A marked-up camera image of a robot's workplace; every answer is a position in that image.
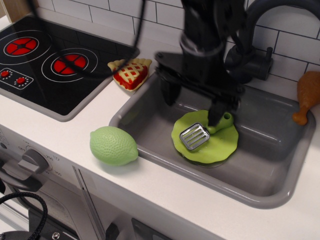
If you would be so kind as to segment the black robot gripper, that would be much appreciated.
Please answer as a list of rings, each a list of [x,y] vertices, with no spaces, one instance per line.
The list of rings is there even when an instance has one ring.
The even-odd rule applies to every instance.
[[[222,58],[199,57],[187,53],[157,52],[156,72],[165,103],[172,106],[181,87],[212,100],[208,125],[215,127],[228,110],[237,110],[244,87],[224,67]]]

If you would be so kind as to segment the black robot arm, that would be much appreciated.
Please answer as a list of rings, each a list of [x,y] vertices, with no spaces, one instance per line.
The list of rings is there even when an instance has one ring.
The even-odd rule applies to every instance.
[[[216,126],[225,112],[236,110],[243,87],[228,73],[237,66],[225,64],[228,37],[237,45],[237,32],[246,25],[242,0],[184,0],[182,53],[158,52],[156,70],[161,92],[171,106],[187,88],[211,100],[208,123]]]

